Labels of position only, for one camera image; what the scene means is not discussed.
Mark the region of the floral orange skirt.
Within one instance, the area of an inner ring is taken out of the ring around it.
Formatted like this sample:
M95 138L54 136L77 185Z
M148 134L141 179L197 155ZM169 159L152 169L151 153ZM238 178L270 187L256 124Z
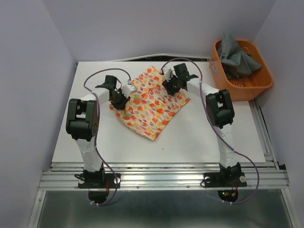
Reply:
M190 101L184 92L167 94L163 81L164 76L150 66L132 81L137 92L131 95L124 110L109 105L125 126L151 141L157 139L170 120Z

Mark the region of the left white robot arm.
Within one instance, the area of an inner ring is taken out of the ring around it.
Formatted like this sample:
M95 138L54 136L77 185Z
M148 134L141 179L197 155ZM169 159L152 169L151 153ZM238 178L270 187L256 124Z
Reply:
M107 75L104 83L90 94L68 102L66 132L75 140L84 162L83 172L75 175L79 188L100 188L106 183L104 162L96 145L100 106L110 102L115 109L124 110L131 94L137 90L131 81L120 88L116 87L117 82L117 77Z

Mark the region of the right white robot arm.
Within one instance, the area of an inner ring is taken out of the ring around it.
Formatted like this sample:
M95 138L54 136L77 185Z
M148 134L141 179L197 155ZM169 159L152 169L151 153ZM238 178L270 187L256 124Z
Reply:
M186 64L178 64L173 69L163 66L162 86L173 96L184 89L201 98L207 120L217 136L219 149L219 172L204 174L205 187L225 187L238 183L242 176L241 166L232 147L232 124L235 111L228 90L218 90L202 82L202 76L191 75Z

